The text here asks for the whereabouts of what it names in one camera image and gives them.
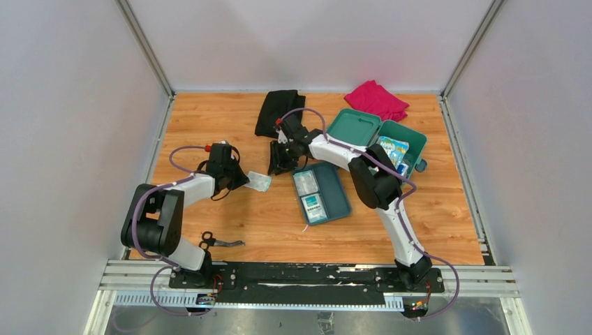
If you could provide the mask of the light blue mask packet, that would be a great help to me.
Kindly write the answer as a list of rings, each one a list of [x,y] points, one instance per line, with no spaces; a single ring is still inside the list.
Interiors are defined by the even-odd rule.
[[[395,140],[387,136],[379,136],[377,143],[385,150],[385,153],[396,168],[401,165],[410,147],[407,142]]]

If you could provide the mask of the small white blue bottle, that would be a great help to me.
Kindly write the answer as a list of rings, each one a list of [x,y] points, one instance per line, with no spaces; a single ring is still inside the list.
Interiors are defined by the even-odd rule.
[[[410,166],[409,166],[409,164],[407,164],[405,161],[402,161],[402,162],[401,162],[401,163],[400,163],[400,164],[397,166],[397,172],[398,172],[398,173],[399,173],[401,176],[403,176],[403,177],[405,177],[405,178],[408,178],[408,173],[409,173],[409,170],[410,170]]]

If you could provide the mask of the teal white sachet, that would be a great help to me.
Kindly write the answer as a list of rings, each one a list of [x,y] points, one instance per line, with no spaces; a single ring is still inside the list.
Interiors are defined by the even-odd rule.
[[[316,225],[328,219],[325,206],[319,193],[301,198],[306,219],[310,225]]]

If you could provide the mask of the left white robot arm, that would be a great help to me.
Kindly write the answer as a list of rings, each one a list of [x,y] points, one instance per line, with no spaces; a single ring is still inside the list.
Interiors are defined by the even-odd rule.
[[[209,247],[217,240],[206,232],[199,244],[182,236],[184,210],[202,200],[219,201],[246,185],[239,150],[225,141],[205,145],[209,154],[187,177],[166,184],[140,184],[132,197],[120,240],[149,260],[161,260],[177,278],[197,288],[223,287]]]

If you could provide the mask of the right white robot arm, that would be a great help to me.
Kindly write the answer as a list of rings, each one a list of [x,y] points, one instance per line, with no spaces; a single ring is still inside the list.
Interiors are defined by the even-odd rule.
[[[381,219],[394,248],[394,263],[402,288],[420,289],[427,281],[432,261],[413,231],[404,209],[403,184],[384,148],[379,144],[357,146],[338,140],[326,128],[304,127],[295,112],[274,123],[277,140],[270,145],[269,171],[281,174],[295,170],[301,157],[324,161],[350,173],[358,198]]]

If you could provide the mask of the teal medicine box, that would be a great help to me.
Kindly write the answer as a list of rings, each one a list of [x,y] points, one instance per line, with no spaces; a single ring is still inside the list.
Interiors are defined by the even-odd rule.
[[[408,179],[414,171],[424,172],[427,168],[427,162],[422,157],[427,143],[426,135],[395,121],[382,121],[373,114],[343,109],[330,124],[327,132],[340,141],[359,146],[375,144],[379,136],[407,142],[410,147],[403,161],[410,166]]]

